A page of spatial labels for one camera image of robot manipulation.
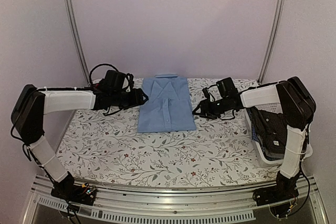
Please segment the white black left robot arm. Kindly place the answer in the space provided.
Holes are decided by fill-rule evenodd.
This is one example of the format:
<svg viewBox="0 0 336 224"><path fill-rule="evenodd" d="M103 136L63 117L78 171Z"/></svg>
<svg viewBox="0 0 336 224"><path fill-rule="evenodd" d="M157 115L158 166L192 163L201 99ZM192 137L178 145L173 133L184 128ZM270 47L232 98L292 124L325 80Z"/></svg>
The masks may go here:
<svg viewBox="0 0 336 224"><path fill-rule="evenodd" d="M144 105L149 97L134 87L133 75L117 70L107 71L98 83L89 82L86 87L37 88L24 86L11 114L15 138L22 141L28 159L45 171L54 188L67 200L78 195L73 176L64 168L55 151L46 140L44 116L49 113L75 110L119 111Z"/></svg>

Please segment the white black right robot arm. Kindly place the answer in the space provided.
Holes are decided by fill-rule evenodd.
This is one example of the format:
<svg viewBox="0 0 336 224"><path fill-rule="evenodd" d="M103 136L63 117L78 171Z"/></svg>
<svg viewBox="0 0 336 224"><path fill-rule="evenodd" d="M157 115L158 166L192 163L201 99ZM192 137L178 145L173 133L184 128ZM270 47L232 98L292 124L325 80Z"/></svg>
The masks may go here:
<svg viewBox="0 0 336 224"><path fill-rule="evenodd" d="M284 159L277 174L276 186L271 196L276 201L284 200L291 194L298 177L303 173L301 162L306 155L309 142L310 124L316 111L316 103L298 77L263 84L238 91L232 78L216 82L220 100L211 100L208 88L204 88L205 99L193 110L194 115L206 119L219 119L227 111L239 111L260 105L278 103L287 127Z"/></svg>

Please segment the light blue long sleeve shirt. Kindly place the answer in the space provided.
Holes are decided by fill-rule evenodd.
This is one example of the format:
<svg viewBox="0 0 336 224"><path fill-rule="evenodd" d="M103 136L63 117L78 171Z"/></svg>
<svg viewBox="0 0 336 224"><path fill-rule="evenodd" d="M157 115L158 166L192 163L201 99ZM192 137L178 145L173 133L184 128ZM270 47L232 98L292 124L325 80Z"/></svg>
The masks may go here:
<svg viewBox="0 0 336 224"><path fill-rule="evenodd" d="M175 74L143 79L149 100L140 106L139 133L195 131L188 81Z"/></svg>

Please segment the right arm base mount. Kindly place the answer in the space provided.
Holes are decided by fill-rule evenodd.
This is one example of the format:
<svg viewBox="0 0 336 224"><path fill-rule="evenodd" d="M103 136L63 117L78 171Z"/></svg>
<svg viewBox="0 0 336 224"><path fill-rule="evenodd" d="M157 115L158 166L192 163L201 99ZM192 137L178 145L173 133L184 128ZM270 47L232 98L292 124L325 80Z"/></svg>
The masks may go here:
<svg viewBox="0 0 336 224"><path fill-rule="evenodd" d="M263 206L294 199L299 196L296 183L261 187L253 192L252 199L257 206Z"/></svg>

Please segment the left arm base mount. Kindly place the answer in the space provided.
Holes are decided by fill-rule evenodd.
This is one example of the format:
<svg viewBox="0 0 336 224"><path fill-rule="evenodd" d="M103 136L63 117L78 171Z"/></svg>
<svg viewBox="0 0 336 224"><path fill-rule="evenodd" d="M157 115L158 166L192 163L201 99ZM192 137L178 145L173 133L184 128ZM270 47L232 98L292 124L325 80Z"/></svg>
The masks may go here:
<svg viewBox="0 0 336 224"><path fill-rule="evenodd" d="M97 187L88 183L82 185L56 183L51 191L53 197L88 206L93 206L96 194Z"/></svg>

